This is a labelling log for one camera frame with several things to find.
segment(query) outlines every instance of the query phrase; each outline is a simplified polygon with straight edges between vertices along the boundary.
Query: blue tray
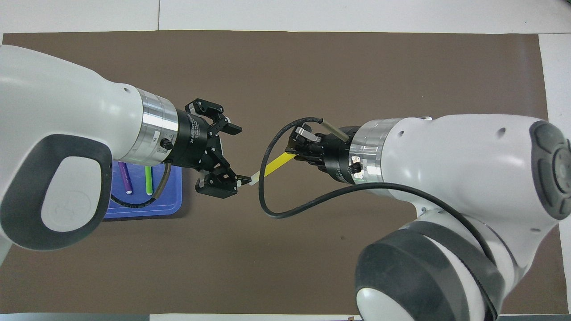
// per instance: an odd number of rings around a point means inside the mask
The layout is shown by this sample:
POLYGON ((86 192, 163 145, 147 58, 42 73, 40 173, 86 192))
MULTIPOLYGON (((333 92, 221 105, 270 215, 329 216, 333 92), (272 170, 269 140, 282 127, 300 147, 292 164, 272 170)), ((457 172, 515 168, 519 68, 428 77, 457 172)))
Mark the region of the blue tray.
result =
MULTIPOLYGON (((128 203, 143 203, 150 196, 145 190, 144 166, 127 164, 131 184, 133 185, 133 193, 128 195, 125 193, 125 187, 121 180, 119 165, 113 162, 113 179, 111 183, 111 192, 117 198, 128 203)), ((159 185, 160 178, 163 176, 164 165, 159 164, 152 167, 152 185, 159 185)), ((160 197, 147 207, 128 208, 123 207, 113 201, 109 202, 109 208, 106 219, 108 218, 134 218, 140 216, 157 216, 171 215, 178 211, 182 204, 182 171, 178 166, 172 166, 171 175, 168 179, 163 193, 160 197)))

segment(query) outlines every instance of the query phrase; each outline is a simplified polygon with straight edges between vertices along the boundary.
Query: silver metal ring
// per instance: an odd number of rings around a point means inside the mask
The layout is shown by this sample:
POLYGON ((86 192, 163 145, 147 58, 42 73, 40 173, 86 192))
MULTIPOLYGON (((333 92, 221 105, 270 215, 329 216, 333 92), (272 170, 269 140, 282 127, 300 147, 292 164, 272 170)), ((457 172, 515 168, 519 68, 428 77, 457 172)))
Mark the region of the silver metal ring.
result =
MULTIPOLYGON (((362 125, 351 142, 349 148, 349 164, 358 159, 363 170, 353 174, 355 184, 383 182, 381 156, 387 135, 402 118, 375 119, 362 125)), ((369 190, 380 196, 390 196, 388 190, 369 190)))
POLYGON ((161 147, 160 141, 166 138, 174 145, 178 133, 178 117, 175 106, 168 99, 137 90, 143 105, 141 128, 131 150, 119 161, 153 166, 170 154, 170 150, 161 147))

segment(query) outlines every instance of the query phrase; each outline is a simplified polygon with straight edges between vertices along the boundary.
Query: green marker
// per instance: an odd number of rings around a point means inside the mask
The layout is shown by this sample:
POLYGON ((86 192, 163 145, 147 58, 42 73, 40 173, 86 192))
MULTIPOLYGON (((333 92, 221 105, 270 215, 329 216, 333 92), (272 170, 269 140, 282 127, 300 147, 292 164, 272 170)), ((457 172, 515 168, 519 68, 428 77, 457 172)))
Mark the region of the green marker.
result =
POLYGON ((147 186, 147 195, 152 195, 152 167, 145 166, 144 167, 144 180, 147 186))

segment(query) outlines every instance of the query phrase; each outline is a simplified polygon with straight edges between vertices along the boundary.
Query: purple marker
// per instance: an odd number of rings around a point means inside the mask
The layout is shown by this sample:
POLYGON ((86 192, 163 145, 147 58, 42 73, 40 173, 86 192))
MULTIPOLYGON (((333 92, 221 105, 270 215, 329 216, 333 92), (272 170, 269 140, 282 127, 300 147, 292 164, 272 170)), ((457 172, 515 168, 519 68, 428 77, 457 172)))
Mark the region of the purple marker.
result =
POLYGON ((123 185, 125 186, 125 193, 133 193, 133 185, 131 185, 131 178, 129 177, 129 171, 127 170, 127 164, 123 162, 119 163, 119 171, 121 172, 121 178, 123 179, 123 185))

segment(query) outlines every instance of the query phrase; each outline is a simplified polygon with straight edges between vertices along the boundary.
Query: marker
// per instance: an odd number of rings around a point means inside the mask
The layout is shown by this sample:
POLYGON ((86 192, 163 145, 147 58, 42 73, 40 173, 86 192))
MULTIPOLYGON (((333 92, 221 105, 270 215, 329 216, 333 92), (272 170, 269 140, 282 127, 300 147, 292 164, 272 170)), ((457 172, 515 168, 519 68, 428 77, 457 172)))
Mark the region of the marker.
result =
MULTIPOLYGON (((266 172, 264 174, 264 177, 272 174, 273 171, 277 170, 278 168, 283 166, 285 163, 292 160, 294 157, 295 157, 295 154, 288 154, 288 153, 283 153, 282 155, 279 155, 276 159, 274 159, 273 161, 268 163, 268 165, 266 165, 266 172)), ((256 174, 252 175, 251 178, 252 178, 252 182, 248 183, 248 185, 250 185, 250 186, 254 185, 255 183, 257 183, 260 180, 260 171, 258 171, 256 174)))
POLYGON ((152 195, 152 168, 151 166, 144 167, 144 181, 147 187, 147 195, 152 195))
POLYGON ((121 172, 121 178, 123 179, 123 185, 125 186, 125 193, 133 193, 133 185, 131 185, 131 178, 129 177, 129 171, 127 170, 127 164, 123 162, 119 163, 119 171, 121 172))

